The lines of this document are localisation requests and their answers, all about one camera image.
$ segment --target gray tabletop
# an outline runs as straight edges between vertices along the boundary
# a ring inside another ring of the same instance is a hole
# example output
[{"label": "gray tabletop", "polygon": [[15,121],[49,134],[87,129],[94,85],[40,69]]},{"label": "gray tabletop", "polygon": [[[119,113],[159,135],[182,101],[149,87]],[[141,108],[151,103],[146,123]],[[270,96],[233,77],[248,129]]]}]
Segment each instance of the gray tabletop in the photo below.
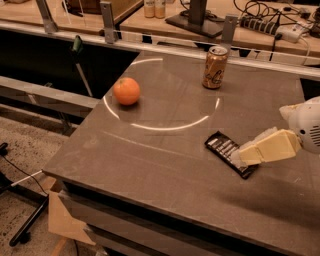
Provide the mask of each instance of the gray tabletop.
[{"label": "gray tabletop", "polygon": [[221,131],[239,144],[304,101],[294,74],[228,65],[219,90],[201,85],[204,61],[142,52],[123,74],[141,86],[120,106],[106,93],[45,173],[281,252],[320,255],[320,159],[263,163],[243,180],[205,148]]}]

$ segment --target cardboard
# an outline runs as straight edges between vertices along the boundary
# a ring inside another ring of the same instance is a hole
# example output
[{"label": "cardboard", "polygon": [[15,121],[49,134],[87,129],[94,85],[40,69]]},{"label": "cardboard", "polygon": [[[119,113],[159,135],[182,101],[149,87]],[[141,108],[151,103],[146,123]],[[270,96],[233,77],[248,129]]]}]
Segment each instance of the cardboard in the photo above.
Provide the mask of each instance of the cardboard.
[{"label": "cardboard", "polygon": [[86,244],[95,245],[95,242],[83,230],[86,223],[74,219],[63,205],[58,196],[61,189],[62,186],[58,182],[55,182],[49,191],[49,232]]}]

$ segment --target bottle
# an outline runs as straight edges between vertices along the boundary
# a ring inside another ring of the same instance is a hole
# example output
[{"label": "bottle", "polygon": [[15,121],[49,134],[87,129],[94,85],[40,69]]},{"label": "bottle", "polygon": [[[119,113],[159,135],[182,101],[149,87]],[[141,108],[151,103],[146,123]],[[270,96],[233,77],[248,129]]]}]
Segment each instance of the bottle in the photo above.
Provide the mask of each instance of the bottle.
[{"label": "bottle", "polygon": [[144,16],[146,18],[154,17],[154,0],[144,0]]},{"label": "bottle", "polygon": [[156,18],[163,19],[166,14],[166,0],[155,0],[154,10]]}]

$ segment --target stand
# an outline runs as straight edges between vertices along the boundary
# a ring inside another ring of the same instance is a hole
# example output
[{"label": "stand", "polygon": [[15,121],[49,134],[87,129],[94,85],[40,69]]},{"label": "stand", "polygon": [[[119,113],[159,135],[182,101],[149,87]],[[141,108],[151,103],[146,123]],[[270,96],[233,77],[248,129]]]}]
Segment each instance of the stand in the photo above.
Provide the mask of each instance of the stand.
[{"label": "stand", "polygon": [[215,38],[222,34],[223,22],[212,22],[205,19],[207,0],[190,2],[189,17],[180,14],[166,19],[168,24],[185,30]]},{"label": "stand", "polygon": [[39,193],[36,193],[28,188],[25,188],[20,185],[10,186],[13,182],[9,180],[1,171],[0,171],[0,195],[8,190],[13,192],[19,196],[23,196],[37,204],[39,206],[36,210],[30,215],[27,221],[22,225],[22,227],[18,230],[18,232],[13,236],[10,240],[10,246],[16,246],[18,242],[24,244],[30,240],[30,233],[28,232],[29,228],[36,221],[36,219],[40,216],[40,214],[46,209],[49,202],[49,196],[43,196]]}]

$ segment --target orange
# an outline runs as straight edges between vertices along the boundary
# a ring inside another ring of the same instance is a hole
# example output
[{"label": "orange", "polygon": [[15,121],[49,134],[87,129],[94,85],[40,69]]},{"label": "orange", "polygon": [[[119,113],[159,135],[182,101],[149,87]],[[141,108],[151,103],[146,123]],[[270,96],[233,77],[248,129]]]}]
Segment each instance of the orange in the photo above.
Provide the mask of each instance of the orange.
[{"label": "orange", "polygon": [[132,105],[140,97],[140,86],[130,77],[122,77],[113,85],[113,95],[122,105]]}]

